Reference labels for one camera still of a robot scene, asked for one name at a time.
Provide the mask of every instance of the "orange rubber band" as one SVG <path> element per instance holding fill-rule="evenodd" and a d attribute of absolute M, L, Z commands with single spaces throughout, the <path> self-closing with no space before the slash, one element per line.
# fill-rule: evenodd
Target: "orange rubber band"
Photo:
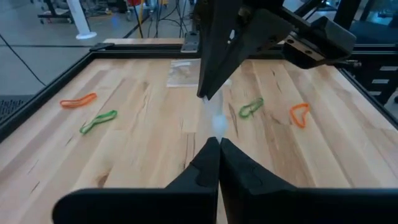
<path fill-rule="evenodd" d="M 303 122 L 300 123 L 300 121 L 297 119 L 296 115 L 294 114 L 294 111 L 300 108 L 305 108 L 304 112 L 301 114 Z M 290 109 L 290 115 L 293 119 L 293 122 L 300 128 L 305 128 L 306 122 L 305 122 L 305 115 L 310 111 L 310 105 L 308 103 L 301 103 L 299 105 L 295 105 Z"/>
<path fill-rule="evenodd" d="M 61 100 L 60 104 L 63 108 L 77 108 L 91 103 L 95 98 L 97 98 L 97 94 L 90 93 L 77 100 Z"/>

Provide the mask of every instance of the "concrete floor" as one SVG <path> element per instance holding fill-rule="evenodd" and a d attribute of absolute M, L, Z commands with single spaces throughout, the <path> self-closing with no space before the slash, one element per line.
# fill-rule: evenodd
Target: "concrete floor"
<path fill-rule="evenodd" d="M 285 0 L 284 6 L 294 11 L 301 4 L 300 0 Z M 167 8 L 162 8 L 161 17 L 170 13 L 174 7 L 174 1 L 170 1 Z M 188 3 L 185 12 L 190 11 Z M 0 34 L 46 84 L 86 54 L 90 46 L 108 38 L 123 38 L 137 24 L 134 16 L 133 21 L 127 21 L 125 14 L 115 13 L 112 16 L 92 17 L 88 19 L 88 23 L 91 30 L 97 32 L 98 35 L 88 40 L 76 40 L 77 29 L 74 24 L 69 24 L 66 20 L 53 20 L 53 23 L 41 24 L 37 18 L 37 14 L 41 13 L 41 9 L 31 4 L 29 0 L 0 1 L 0 21 L 2 21 Z M 317 12 L 310 21 L 320 16 L 333 19 L 334 15 L 334 12 Z M 356 17 L 359 18 L 360 15 L 361 11 L 358 11 Z M 151 19 L 146 20 L 142 25 L 145 38 L 152 38 L 155 35 L 156 15 L 153 14 L 150 18 L 152 18 L 152 25 Z M 168 19 L 177 20 L 177 12 L 171 14 Z M 185 24 L 187 30 L 190 30 L 190 21 L 185 21 Z M 178 38 L 179 30 L 179 26 L 171 21 L 160 21 L 158 36 Z M 129 36 L 129 38 L 138 37 L 138 30 Z M 43 87 L 2 40 L 0 40 L 0 71 L 0 95 L 35 94 Z M 391 100 L 386 107 L 398 117 L 397 104 Z"/>

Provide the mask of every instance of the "white pole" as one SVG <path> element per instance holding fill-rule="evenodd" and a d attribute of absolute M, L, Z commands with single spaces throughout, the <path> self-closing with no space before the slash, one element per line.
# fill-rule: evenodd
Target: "white pole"
<path fill-rule="evenodd" d="M 91 32 L 88 27 L 88 23 L 81 8 L 81 4 L 79 0 L 67 0 L 69 10 L 72 14 L 73 20 L 75 21 L 77 30 L 79 34 L 76 36 L 78 40 L 89 39 L 95 37 L 97 35 L 96 32 Z"/>

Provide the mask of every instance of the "wood grain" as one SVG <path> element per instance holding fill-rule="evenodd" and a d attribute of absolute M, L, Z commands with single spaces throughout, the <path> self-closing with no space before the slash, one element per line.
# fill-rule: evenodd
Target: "wood grain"
<path fill-rule="evenodd" d="M 0 223 L 51 223 L 54 203 L 85 187 L 165 187 L 209 136 L 196 88 L 167 88 L 171 59 L 98 59 L 0 144 Z M 397 187 L 398 131 L 333 67 L 247 60 L 223 87 L 226 137 L 300 187 Z M 58 102 L 95 91 L 75 110 Z M 257 97 L 249 119 L 237 113 Z M 307 127 L 289 118 L 308 102 Z M 118 117 L 82 136 L 97 114 Z M 220 201 L 218 222 L 226 223 Z"/>
<path fill-rule="evenodd" d="M 106 39 L 104 43 L 115 44 L 183 44 L 184 39 L 179 38 L 146 38 L 146 39 Z"/>

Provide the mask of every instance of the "black cable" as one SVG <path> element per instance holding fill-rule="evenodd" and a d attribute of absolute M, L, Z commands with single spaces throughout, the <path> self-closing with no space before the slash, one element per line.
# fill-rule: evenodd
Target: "black cable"
<path fill-rule="evenodd" d="M 14 49 L 12 49 L 12 47 L 8 44 L 8 42 L 4 39 L 4 37 L 0 34 L 0 38 L 2 39 L 2 41 L 7 45 L 7 47 L 12 51 L 12 53 L 15 54 L 15 56 L 17 56 L 17 58 L 26 66 L 26 68 L 32 73 L 32 75 L 37 79 L 37 81 L 39 81 L 43 86 L 46 86 L 46 84 L 44 84 L 44 82 L 42 82 L 38 76 L 32 71 L 32 69 L 30 69 L 30 67 L 26 64 L 26 62 L 17 54 L 17 52 L 14 51 Z"/>
<path fill-rule="evenodd" d="M 317 7 L 311 12 L 311 14 L 309 14 L 309 15 L 307 16 L 307 18 L 306 18 L 305 20 L 307 21 L 309 18 L 311 18 L 311 17 L 314 15 L 314 13 L 316 13 L 316 12 L 319 10 L 319 8 L 322 7 L 322 5 L 323 5 L 325 2 L 326 2 L 326 0 L 323 0 L 321 3 L 319 3 L 319 4 L 317 5 Z"/>
<path fill-rule="evenodd" d="M 181 9 L 180 9 L 180 0 L 176 0 L 176 4 L 177 4 L 177 14 L 180 18 L 180 35 L 179 37 L 181 38 L 181 36 L 183 35 L 183 29 L 182 29 L 182 16 L 181 16 Z"/>
<path fill-rule="evenodd" d="M 173 12 L 176 11 L 176 10 L 177 10 L 177 4 L 175 5 L 174 9 L 173 9 L 169 14 L 167 14 L 165 17 L 161 18 L 160 20 L 166 19 L 166 18 L 169 17 L 171 14 L 173 14 Z"/>
<path fill-rule="evenodd" d="M 133 4 L 132 7 L 134 8 L 134 13 L 136 14 L 137 23 L 138 23 L 138 28 L 139 28 L 139 33 L 140 33 L 140 35 L 141 35 L 141 38 L 144 38 L 144 34 L 142 34 L 141 23 L 140 23 L 139 18 L 138 18 L 138 13 L 137 13 L 136 5 Z"/>
<path fill-rule="evenodd" d="M 149 24 L 149 28 L 148 28 L 148 35 L 147 35 L 147 38 L 149 38 L 150 27 L 152 27 L 152 23 L 153 23 L 153 21 L 154 21 L 153 15 L 154 15 L 153 13 L 150 15 L 150 24 Z"/>
<path fill-rule="evenodd" d="M 154 38 L 158 38 L 159 37 L 159 22 L 160 22 L 160 15 L 162 13 L 162 7 L 163 4 L 159 4 L 159 0 L 157 1 L 157 11 L 156 11 L 156 33 Z"/>
<path fill-rule="evenodd" d="M 182 25 L 184 25 L 184 28 L 185 28 L 185 32 L 188 32 L 188 29 L 187 29 L 187 26 L 185 25 L 185 22 L 184 22 L 184 17 L 185 17 L 185 8 L 186 8 L 186 6 L 187 6 L 187 1 L 188 0 L 184 0 L 185 2 L 184 2 L 184 7 L 183 7 L 183 9 L 182 9 L 182 18 L 181 18 L 181 24 Z"/>
<path fill-rule="evenodd" d="M 181 24 L 173 19 L 162 19 L 163 21 L 171 21 L 171 22 L 175 22 L 179 27 L 181 26 Z"/>

